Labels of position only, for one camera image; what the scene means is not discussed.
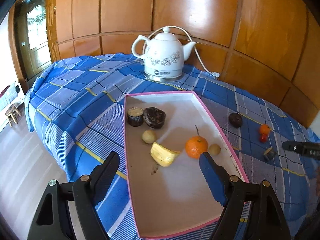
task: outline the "lid knob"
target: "lid knob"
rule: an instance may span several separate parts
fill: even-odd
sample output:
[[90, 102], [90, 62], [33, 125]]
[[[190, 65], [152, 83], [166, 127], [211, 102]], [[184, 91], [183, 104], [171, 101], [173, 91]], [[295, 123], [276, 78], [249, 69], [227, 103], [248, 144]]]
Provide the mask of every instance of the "lid knob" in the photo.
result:
[[168, 26], [164, 27], [162, 30], [164, 33], [170, 32], [170, 28]]

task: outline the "tablecloth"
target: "tablecloth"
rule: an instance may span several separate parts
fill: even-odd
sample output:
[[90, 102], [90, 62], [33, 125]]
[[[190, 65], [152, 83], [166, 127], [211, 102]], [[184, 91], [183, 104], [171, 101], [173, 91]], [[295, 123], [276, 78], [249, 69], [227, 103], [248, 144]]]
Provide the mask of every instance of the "tablecloth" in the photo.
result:
[[[96, 207], [111, 239], [139, 239], [128, 197], [124, 158], [124, 96], [129, 93], [193, 90], [207, 106], [234, 148], [249, 182], [268, 180], [279, 199], [290, 232], [294, 235], [304, 218], [315, 209], [316, 168], [319, 162], [284, 151], [286, 140], [318, 142], [277, 106], [245, 90], [215, 80], [191, 65], [175, 82], [159, 83], [143, 75], [143, 61], [133, 55], [81, 56], [53, 63], [26, 94], [26, 118], [69, 181], [103, 162], [110, 151], [120, 155], [119, 171], [105, 199]], [[240, 113], [241, 128], [228, 122]], [[260, 143], [258, 129], [266, 123], [271, 133]], [[267, 162], [264, 151], [278, 155]], [[237, 237], [245, 228], [249, 206], [240, 220]], [[208, 239], [215, 223], [172, 239]]]

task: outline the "small orange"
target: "small orange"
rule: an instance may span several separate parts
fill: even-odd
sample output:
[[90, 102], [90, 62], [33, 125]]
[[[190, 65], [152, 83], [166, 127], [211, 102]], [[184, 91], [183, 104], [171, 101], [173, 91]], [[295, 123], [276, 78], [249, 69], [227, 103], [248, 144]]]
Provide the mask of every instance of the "small orange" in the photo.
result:
[[269, 126], [267, 126], [266, 124], [261, 125], [260, 128], [259, 128], [259, 133], [260, 134], [269, 135], [269, 133], [270, 133]]
[[189, 157], [198, 159], [201, 153], [208, 151], [208, 142], [201, 136], [193, 136], [186, 142], [185, 149]]

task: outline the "yellow pumpkin piece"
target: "yellow pumpkin piece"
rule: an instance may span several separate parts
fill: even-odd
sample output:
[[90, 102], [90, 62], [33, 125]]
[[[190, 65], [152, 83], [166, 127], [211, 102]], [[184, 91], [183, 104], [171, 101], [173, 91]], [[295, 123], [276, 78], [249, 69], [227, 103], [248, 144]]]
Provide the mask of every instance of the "yellow pumpkin piece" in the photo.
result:
[[168, 150], [162, 145], [154, 142], [150, 153], [157, 163], [163, 167], [168, 167], [181, 152]]

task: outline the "wooden stool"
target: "wooden stool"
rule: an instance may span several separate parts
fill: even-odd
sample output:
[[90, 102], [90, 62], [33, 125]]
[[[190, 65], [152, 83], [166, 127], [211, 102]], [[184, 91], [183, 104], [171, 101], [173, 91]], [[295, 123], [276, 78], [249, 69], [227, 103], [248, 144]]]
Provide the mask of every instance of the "wooden stool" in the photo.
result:
[[12, 118], [12, 120], [15, 122], [15, 124], [18, 124], [17, 123], [17, 119], [14, 117], [14, 114], [18, 114], [19, 116], [21, 116], [19, 110], [16, 108], [16, 105], [13, 104], [11, 105], [8, 110], [5, 112], [5, 115], [7, 116], [8, 120], [9, 120], [9, 125], [10, 127], [12, 127], [11, 125], [11, 120], [10, 120], [10, 117]]

